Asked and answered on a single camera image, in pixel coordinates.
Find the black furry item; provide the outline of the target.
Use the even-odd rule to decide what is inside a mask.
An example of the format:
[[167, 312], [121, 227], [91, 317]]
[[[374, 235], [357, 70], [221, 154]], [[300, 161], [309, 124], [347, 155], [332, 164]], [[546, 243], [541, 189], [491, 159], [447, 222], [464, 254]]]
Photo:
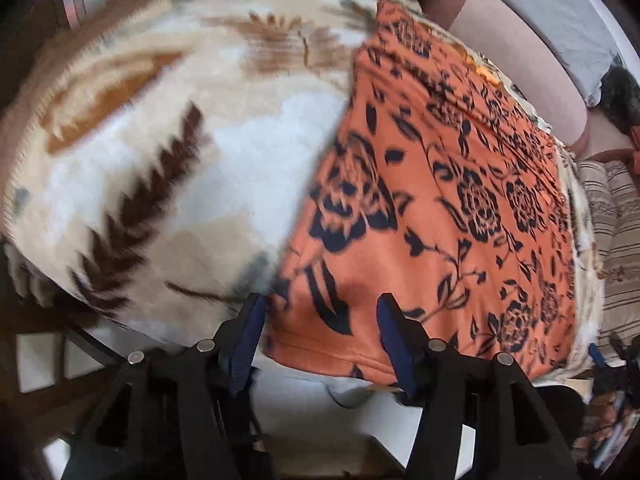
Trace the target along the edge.
[[639, 125], [640, 88], [634, 75], [623, 66], [612, 66], [601, 82], [600, 109], [626, 136]]

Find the grey pillow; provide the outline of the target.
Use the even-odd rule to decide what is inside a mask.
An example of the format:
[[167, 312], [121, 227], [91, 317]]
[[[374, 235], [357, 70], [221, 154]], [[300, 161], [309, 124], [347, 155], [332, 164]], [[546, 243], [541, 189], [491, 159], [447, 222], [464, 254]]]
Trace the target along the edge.
[[625, 64], [620, 29], [599, 0], [502, 0], [560, 61], [589, 107], [602, 99], [602, 79]]

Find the striped beige cushion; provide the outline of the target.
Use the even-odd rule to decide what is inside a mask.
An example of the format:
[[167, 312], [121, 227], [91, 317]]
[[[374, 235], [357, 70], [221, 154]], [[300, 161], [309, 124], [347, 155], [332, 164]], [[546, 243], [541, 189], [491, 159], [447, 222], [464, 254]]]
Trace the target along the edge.
[[613, 196], [614, 170], [623, 164], [583, 160], [578, 162], [579, 179], [586, 191], [597, 248], [602, 261], [608, 258], [618, 223]]

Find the orange black floral garment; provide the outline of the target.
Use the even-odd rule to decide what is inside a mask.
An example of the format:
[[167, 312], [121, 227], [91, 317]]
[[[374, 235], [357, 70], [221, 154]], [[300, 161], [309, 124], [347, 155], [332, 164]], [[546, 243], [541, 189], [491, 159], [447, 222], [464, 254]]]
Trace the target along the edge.
[[461, 50], [378, 3], [354, 88], [272, 290], [262, 350], [389, 385], [376, 303], [467, 356], [531, 378], [574, 341], [573, 233], [552, 136]]

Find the pink bolster cushion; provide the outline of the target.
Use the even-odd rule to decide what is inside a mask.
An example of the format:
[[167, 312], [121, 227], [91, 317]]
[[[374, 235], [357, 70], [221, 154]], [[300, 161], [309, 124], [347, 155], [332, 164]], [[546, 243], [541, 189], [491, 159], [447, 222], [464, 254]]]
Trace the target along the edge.
[[588, 143], [587, 107], [552, 51], [501, 0], [421, 0], [426, 18], [487, 56], [575, 154]]

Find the leaf pattern beige blanket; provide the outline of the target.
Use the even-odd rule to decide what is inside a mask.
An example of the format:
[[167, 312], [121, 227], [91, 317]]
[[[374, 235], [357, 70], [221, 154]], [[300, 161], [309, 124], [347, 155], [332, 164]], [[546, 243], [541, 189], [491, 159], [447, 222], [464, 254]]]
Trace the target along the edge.
[[[114, 0], [50, 44], [2, 118], [11, 247], [112, 321], [190, 346], [271, 300], [303, 203], [335, 142], [357, 50], [382, 0]], [[555, 140], [576, 299], [563, 380], [589, 365], [600, 261], [573, 154], [491, 60], [459, 48]]]

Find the large striped back cushion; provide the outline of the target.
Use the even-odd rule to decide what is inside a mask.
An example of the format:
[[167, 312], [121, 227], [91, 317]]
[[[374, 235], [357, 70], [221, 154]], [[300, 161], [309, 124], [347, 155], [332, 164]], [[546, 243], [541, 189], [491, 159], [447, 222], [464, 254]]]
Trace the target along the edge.
[[624, 164], [614, 170], [613, 196], [618, 223], [604, 262], [605, 302], [598, 338], [605, 356], [611, 352], [609, 332], [618, 333], [623, 342], [639, 335], [639, 190]]

